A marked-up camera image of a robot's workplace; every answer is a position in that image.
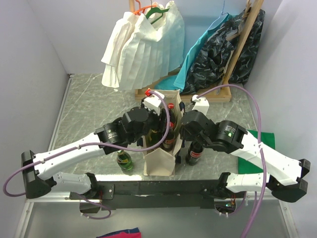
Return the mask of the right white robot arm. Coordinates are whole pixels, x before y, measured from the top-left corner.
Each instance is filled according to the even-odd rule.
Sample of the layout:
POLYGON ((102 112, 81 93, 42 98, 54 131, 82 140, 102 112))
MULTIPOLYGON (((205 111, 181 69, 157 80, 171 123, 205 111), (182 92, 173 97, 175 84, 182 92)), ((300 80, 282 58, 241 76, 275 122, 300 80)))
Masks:
POLYGON ((225 199, 243 191, 261 192, 268 188, 275 198, 294 203, 307 194, 308 182, 304 176, 310 171, 308 160, 291 159, 259 143, 233 121, 214 123, 203 113, 192 110, 181 119, 180 134, 182 139, 195 142, 203 149, 242 158, 263 170, 244 175, 223 172, 216 185, 207 190, 214 198, 225 199))

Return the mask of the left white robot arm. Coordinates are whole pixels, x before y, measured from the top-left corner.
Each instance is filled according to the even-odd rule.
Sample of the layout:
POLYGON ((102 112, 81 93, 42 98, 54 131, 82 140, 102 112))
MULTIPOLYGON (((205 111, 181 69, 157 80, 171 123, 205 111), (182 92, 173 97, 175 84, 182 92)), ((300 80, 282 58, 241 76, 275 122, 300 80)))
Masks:
POLYGON ((28 199, 42 197, 53 189, 69 191, 94 199, 101 187, 93 173, 75 175, 62 170, 103 155, 127 148, 151 130, 166 128, 169 114, 165 109, 159 113, 144 107, 134 107, 122 117, 106 123, 84 138, 45 153, 23 152, 22 172, 25 195, 28 199))

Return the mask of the cream canvas tote bag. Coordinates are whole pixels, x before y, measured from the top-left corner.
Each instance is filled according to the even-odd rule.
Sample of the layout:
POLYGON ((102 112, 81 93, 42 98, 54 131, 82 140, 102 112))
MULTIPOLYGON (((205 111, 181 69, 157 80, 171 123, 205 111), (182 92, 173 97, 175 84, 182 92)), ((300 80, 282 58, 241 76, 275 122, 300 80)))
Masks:
POLYGON ((157 90, 163 97, 164 101, 169 104, 174 104, 174 114, 176 117, 176 126, 174 129, 175 139, 173 148, 167 152, 161 147, 143 152, 144 156, 144 175, 145 176, 174 176, 176 158, 182 147, 183 140, 180 138, 181 118, 184 114, 184 104, 181 101, 179 91, 157 90))

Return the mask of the cola glass bottle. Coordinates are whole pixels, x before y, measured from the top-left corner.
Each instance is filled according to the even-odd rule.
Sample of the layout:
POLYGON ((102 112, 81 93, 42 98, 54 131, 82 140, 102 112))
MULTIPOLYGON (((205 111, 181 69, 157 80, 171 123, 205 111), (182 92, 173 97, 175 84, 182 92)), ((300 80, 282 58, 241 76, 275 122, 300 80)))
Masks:
POLYGON ((168 107, 168 111, 169 111, 170 122, 175 127, 177 124, 177 120, 176 120, 176 116, 175 116, 175 112, 174 112, 175 105, 173 103, 168 103, 167 107, 168 107))

